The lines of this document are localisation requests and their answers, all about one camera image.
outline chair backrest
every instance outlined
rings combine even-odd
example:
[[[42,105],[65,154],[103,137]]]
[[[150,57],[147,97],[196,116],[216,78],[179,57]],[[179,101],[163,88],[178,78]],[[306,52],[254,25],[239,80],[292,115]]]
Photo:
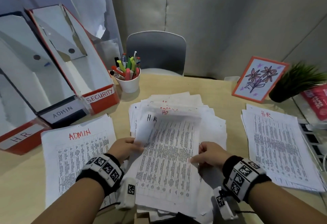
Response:
[[[182,36],[163,31],[133,33],[126,41],[127,56],[141,58],[141,69],[160,68],[184,73],[186,41]]]

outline red package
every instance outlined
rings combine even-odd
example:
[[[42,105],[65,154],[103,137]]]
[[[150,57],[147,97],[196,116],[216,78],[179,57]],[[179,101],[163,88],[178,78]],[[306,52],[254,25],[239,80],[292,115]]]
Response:
[[[319,120],[327,120],[327,84],[301,92]]]

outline white cup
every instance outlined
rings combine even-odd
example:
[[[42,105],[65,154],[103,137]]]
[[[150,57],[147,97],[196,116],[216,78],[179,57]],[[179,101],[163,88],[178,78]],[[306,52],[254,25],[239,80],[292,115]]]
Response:
[[[125,80],[120,80],[118,78],[116,78],[116,80],[124,92],[134,93],[139,88],[140,76],[141,76],[141,69],[140,69],[140,74],[132,80],[125,81]]]

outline wooden table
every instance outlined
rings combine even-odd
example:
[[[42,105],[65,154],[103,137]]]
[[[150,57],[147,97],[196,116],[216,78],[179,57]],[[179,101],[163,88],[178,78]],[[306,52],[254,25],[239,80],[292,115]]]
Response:
[[[140,79],[140,89],[137,92],[122,93],[120,87],[117,86],[117,92],[121,99],[118,105],[95,116],[84,117],[77,123],[108,113],[113,120],[116,138],[128,137],[128,108],[131,103],[139,102],[152,94],[174,94],[189,91],[190,94],[200,94],[202,102],[213,108],[216,116],[226,120],[227,150],[235,155],[248,157],[247,137],[240,119],[241,110],[245,109],[245,103],[303,118],[292,100],[283,103],[265,100],[263,104],[257,104],[231,96],[234,86],[235,83],[228,81],[143,74]],[[287,191],[327,214],[321,194],[294,189],[287,189]],[[44,206],[45,168],[42,147],[40,146],[23,156],[0,151],[0,223],[30,223],[44,210]],[[246,203],[240,203],[239,208],[250,210]],[[127,212],[111,210],[98,216],[95,223],[130,223],[134,219],[135,211],[135,209]],[[261,223],[255,214],[244,214],[243,216],[242,223]]]

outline orange picture frame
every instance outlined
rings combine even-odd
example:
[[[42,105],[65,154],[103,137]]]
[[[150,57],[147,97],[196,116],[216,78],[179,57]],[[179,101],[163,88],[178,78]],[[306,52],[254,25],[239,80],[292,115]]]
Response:
[[[244,77],[245,77],[245,74],[247,73],[248,69],[250,68],[250,66],[252,65],[253,61],[257,59],[257,60],[262,60],[262,61],[265,61],[265,62],[270,62],[270,63],[273,63],[273,64],[276,64],[276,65],[283,65],[285,66],[284,69],[282,70],[282,72],[280,72],[280,74],[278,75],[277,79],[274,81],[274,83],[272,84],[272,86],[268,89],[268,91],[266,92],[266,94],[264,95],[264,97],[261,99],[261,100],[257,100],[257,99],[253,99],[253,98],[249,98],[249,97],[246,97],[246,96],[242,96],[242,95],[239,95],[239,94],[235,94],[235,92],[237,91],[237,89],[239,88],[240,84],[243,82],[244,80]],[[243,99],[246,99],[246,100],[250,100],[250,101],[254,101],[254,102],[258,102],[258,103],[262,103],[265,98],[267,97],[267,95],[269,94],[269,92],[272,90],[272,88],[276,85],[276,83],[280,80],[280,77],[285,73],[285,71],[288,69],[289,67],[289,64],[288,63],[284,63],[284,62],[278,62],[278,61],[274,61],[274,60],[271,60],[271,59],[266,59],[266,58],[261,58],[261,57],[257,57],[257,56],[252,56],[249,63],[247,64],[247,67],[245,68],[241,78],[239,79],[239,81],[237,82],[237,85],[235,86],[233,92],[232,92],[232,96],[236,96],[236,97],[239,97],[239,98],[243,98]]]

